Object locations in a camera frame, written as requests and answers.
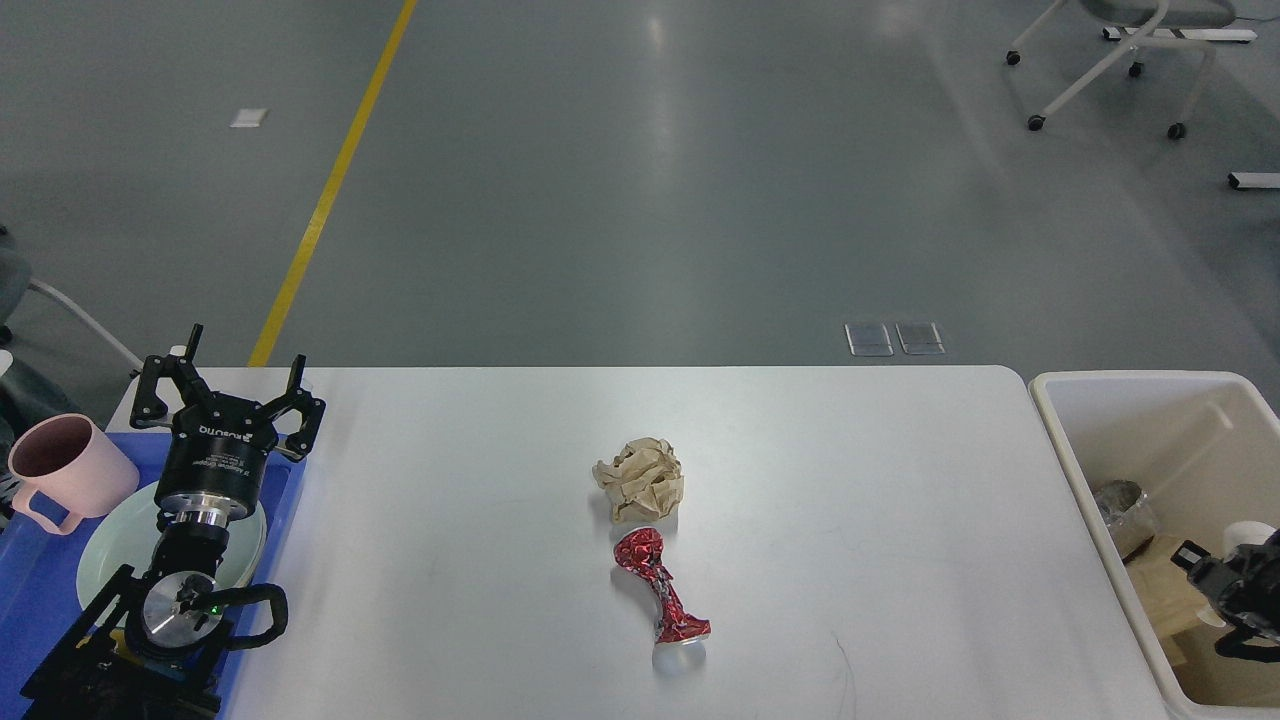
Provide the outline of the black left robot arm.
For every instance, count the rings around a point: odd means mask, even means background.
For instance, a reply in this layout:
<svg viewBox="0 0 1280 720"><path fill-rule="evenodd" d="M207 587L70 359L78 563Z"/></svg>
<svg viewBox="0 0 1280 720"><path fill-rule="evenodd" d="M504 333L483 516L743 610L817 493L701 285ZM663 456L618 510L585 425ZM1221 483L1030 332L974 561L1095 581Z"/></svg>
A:
<svg viewBox="0 0 1280 720"><path fill-rule="evenodd" d="M180 354L142 361L131 407L134 429L172 436L148 565L122 564L36 666L20 688L27 719L214 719L219 662L288 626L283 588L216 574L259 512L270 459L303 461L326 405L303 383L305 355L269 401L212 389L195 364L202 333L195 325Z"/></svg>

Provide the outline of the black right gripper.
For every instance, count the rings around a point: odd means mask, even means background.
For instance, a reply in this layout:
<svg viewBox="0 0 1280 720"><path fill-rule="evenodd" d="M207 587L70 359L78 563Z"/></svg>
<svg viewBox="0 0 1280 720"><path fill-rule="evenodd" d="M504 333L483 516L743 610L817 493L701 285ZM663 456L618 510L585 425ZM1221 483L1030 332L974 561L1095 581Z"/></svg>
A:
<svg viewBox="0 0 1280 720"><path fill-rule="evenodd" d="M1260 664L1279 662L1277 530L1225 530L1225 557L1187 539L1172 555L1188 582L1230 630L1213 643L1217 656Z"/></svg>

